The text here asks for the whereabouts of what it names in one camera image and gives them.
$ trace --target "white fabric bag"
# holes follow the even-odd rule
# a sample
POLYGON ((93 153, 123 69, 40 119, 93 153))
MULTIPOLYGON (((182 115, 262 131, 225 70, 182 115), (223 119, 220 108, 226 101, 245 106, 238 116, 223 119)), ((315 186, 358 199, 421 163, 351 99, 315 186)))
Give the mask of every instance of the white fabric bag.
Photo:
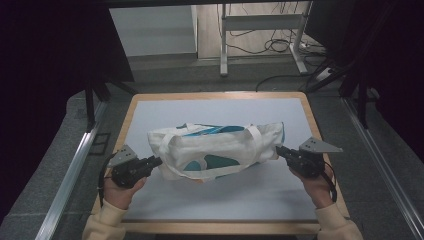
POLYGON ((284 124, 184 124, 150 131, 148 140, 153 153, 164 163, 159 169, 165 179, 186 177, 205 182, 278 159, 275 146, 284 142, 284 124))

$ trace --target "hand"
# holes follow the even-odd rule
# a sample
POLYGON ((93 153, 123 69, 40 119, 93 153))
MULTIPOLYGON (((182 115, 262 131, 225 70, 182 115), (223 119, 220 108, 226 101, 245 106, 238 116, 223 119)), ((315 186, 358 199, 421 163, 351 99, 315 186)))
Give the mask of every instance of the hand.
MULTIPOLYGON (((322 176, 317 178, 304 178, 290 168, 290 171, 298 177, 305 188, 306 193, 311 197, 316 208, 325 208, 333 204, 330 196, 330 186, 322 176)), ((325 173, 330 179, 333 178, 333 171, 325 165, 325 173)))
POLYGON ((127 210, 134 194, 144 186, 146 181, 147 178, 144 177, 138 180, 133 188, 127 189, 118 187, 110 177, 106 177, 104 185, 104 199, 119 209, 127 210))

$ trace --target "wall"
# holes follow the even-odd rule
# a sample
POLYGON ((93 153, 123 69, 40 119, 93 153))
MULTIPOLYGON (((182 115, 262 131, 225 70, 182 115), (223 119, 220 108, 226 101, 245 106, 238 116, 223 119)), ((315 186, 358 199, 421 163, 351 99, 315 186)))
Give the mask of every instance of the wall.
POLYGON ((196 12, 192 6, 111 9, 125 54, 196 53, 196 12))

